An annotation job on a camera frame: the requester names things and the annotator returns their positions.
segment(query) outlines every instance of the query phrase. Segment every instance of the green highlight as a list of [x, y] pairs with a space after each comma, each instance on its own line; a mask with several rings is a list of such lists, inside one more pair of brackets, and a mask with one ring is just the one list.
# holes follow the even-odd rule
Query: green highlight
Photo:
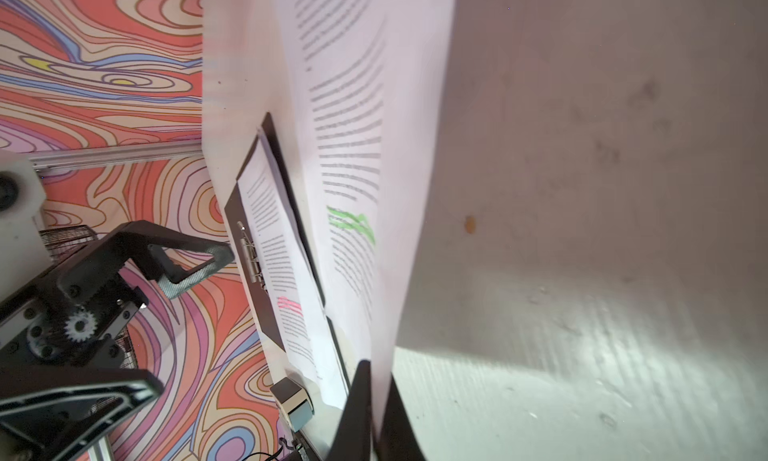
[[359, 232], [361, 235], [368, 238], [368, 241], [371, 242], [371, 245], [376, 246], [376, 239], [373, 236], [373, 228], [368, 224], [368, 218], [366, 218], [365, 215], [359, 215], [354, 216], [352, 213], [348, 213], [346, 211], [339, 211], [338, 209], [333, 209], [330, 206], [328, 207], [328, 212], [336, 216], [339, 219], [333, 219], [330, 216], [328, 217], [328, 222], [332, 226], [336, 226], [337, 228], [341, 229], [352, 229], [354, 231]]

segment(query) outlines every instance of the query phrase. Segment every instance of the clipboard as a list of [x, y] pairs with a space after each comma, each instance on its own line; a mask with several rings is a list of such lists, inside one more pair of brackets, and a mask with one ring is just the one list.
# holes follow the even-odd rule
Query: clipboard
[[[274, 121], [272, 120], [272, 114], [267, 112], [264, 116], [264, 120], [261, 122], [261, 129], [264, 131], [266, 140], [270, 143], [270, 149], [272, 151], [275, 160], [277, 161], [277, 167], [280, 171], [280, 178], [286, 189], [288, 202], [290, 209], [293, 211], [294, 218], [296, 219], [296, 227], [299, 232], [299, 239], [304, 248], [304, 252], [307, 254], [307, 261], [310, 264], [310, 271], [317, 285], [317, 291], [320, 294], [320, 302], [323, 307], [326, 305], [325, 295], [322, 293], [322, 285], [320, 283], [320, 276], [312, 257], [312, 251], [310, 250], [310, 244], [307, 241], [306, 231], [302, 223], [301, 216], [299, 214], [299, 208], [296, 204], [296, 197], [293, 195], [293, 188], [291, 187], [290, 177], [288, 176], [288, 169], [286, 168], [285, 161], [283, 159], [283, 152], [280, 150], [280, 142], [277, 139], [277, 132], [275, 130]], [[254, 137], [254, 142], [251, 144], [248, 153], [246, 154], [243, 165], [237, 172], [236, 179], [240, 179], [245, 167], [248, 165], [251, 157], [256, 150], [256, 143], [258, 142], [258, 135]], [[269, 294], [264, 290], [264, 280], [260, 277], [260, 265], [256, 259], [256, 252], [252, 248], [254, 236], [250, 232], [248, 221], [246, 219], [245, 210], [243, 209], [242, 198], [240, 197], [240, 189], [235, 183], [235, 187], [232, 190], [232, 194], [226, 201], [224, 207], [224, 214], [226, 215], [227, 223], [230, 226], [232, 236], [235, 238], [235, 249], [237, 256], [240, 259], [240, 264], [244, 269], [246, 278], [247, 289], [250, 293], [251, 299], [254, 302], [254, 308], [256, 316], [259, 318], [259, 324], [261, 331], [274, 341], [281, 350], [285, 351], [283, 345], [283, 338], [280, 336], [280, 329], [277, 325], [277, 319], [275, 317], [272, 303], [270, 301]], [[333, 328], [333, 322], [326, 316], [326, 321], [331, 332], [333, 339], [333, 345], [336, 349], [336, 354], [339, 357], [341, 372], [344, 378], [344, 382], [347, 388], [350, 387], [350, 377], [346, 371], [346, 365], [343, 362], [341, 350], [339, 349], [339, 341], [336, 338], [336, 331]]]

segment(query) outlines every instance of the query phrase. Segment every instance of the table surface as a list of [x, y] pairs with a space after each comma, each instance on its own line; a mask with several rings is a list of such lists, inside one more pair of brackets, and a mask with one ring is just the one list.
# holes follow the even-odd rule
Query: table surface
[[[226, 199], [272, 112], [306, 216], [271, 1], [205, 0], [203, 147]], [[761, 459], [766, 3], [457, 0], [394, 367], [430, 459]]]

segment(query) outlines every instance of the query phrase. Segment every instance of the black clipboard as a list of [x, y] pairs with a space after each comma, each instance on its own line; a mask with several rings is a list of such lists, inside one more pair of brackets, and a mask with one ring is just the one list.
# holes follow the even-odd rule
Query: black clipboard
[[[312, 257], [312, 251], [310, 250], [310, 243], [307, 241], [306, 238], [306, 231], [304, 230], [304, 225], [302, 223], [301, 216], [299, 214], [299, 208], [296, 204], [296, 197], [293, 195], [293, 188], [291, 187], [290, 183], [290, 177], [288, 176], [288, 169], [286, 168], [285, 160], [283, 159], [283, 152], [280, 150], [280, 141], [277, 139], [277, 131], [275, 130], [275, 124], [272, 120], [272, 114], [267, 112], [264, 116], [264, 120], [261, 122], [261, 129], [264, 130], [264, 135], [266, 136], [266, 140], [270, 143], [270, 149], [272, 150], [272, 154], [275, 157], [275, 160], [277, 161], [277, 168], [280, 171], [280, 178], [282, 178], [283, 185], [286, 189], [286, 194], [288, 197], [288, 202], [290, 204], [290, 209], [293, 211], [293, 216], [296, 219], [296, 226], [299, 232], [299, 239], [301, 241], [301, 244], [304, 248], [304, 252], [307, 255], [307, 259], [310, 263], [310, 270], [312, 271], [312, 276], [315, 279], [315, 284], [317, 285], [317, 291], [320, 293], [320, 302], [322, 303], [322, 306], [326, 305], [326, 299], [325, 294], [322, 293], [322, 285], [320, 283], [320, 276], [317, 274], [317, 268], [315, 265], [314, 258]], [[240, 170], [237, 172], [236, 179], [240, 179], [240, 176], [243, 174], [243, 170], [245, 169], [246, 165], [250, 161], [251, 156], [254, 155], [254, 151], [256, 150], [256, 143], [258, 142], [259, 137], [254, 137], [254, 142], [251, 144], [250, 149], [248, 150], [248, 154], [245, 157], [245, 161], [243, 162], [243, 165], [240, 167]], [[244, 251], [243, 246], [240, 244], [240, 237], [242, 237], [241, 232], [244, 231], [248, 240], [253, 241], [254, 236], [252, 236], [250, 229], [248, 228], [248, 222], [246, 220], [245, 216], [245, 210], [243, 209], [243, 202], [240, 198], [240, 189], [237, 187], [237, 184], [235, 184], [234, 189], [232, 190], [232, 194], [230, 195], [229, 199], [226, 201], [226, 206], [224, 207], [224, 213], [226, 215], [226, 220], [230, 226], [230, 230], [232, 232], [232, 236], [235, 238], [235, 249], [237, 251], [238, 259], [240, 259], [240, 265], [243, 269], [246, 269], [246, 263], [249, 262], [249, 255]], [[244, 227], [243, 229], [238, 226], [237, 222], [243, 223]], [[280, 349], [285, 351], [285, 347], [283, 345], [283, 338], [280, 336], [280, 329], [277, 327], [277, 319], [275, 318], [274, 310], [272, 309], [272, 303], [270, 302], [270, 297], [262, 289], [260, 283], [258, 282], [252, 282], [249, 277], [246, 275], [246, 284], [248, 291], [250, 293], [251, 299], [254, 301], [254, 308], [256, 310], [256, 316], [259, 318], [259, 324], [261, 325], [261, 331], [270, 338], [270, 340], [274, 341], [275, 344], [280, 346]], [[343, 357], [341, 355], [341, 350], [339, 349], [339, 341], [336, 339], [336, 331], [333, 329], [333, 322], [326, 317], [326, 321], [328, 322], [331, 337], [333, 338], [333, 346], [336, 349], [336, 355], [339, 357], [340, 364], [341, 364], [341, 371], [342, 376], [344, 377], [344, 382], [346, 383], [347, 387], [350, 387], [350, 377], [349, 374], [346, 372], [346, 365], [344, 364]]]

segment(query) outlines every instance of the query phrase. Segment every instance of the patterned wall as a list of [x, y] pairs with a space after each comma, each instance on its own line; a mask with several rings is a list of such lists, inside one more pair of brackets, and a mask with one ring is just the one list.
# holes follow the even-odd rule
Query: patterned wall
[[201, 0], [0, 0], [0, 148], [200, 138]]
[[[146, 219], [226, 240], [203, 159], [84, 169], [45, 178], [46, 226], [86, 224], [107, 233]], [[178, 264], [198, 264], [175, 252]], [[129, 325], [138, 362], [166, 390], [111, 435], [118, 460], [238, 461], [277, 451], [271, 379], [236, 265], [168, 301], [134, 269], [124, 276], [150, 298]]]

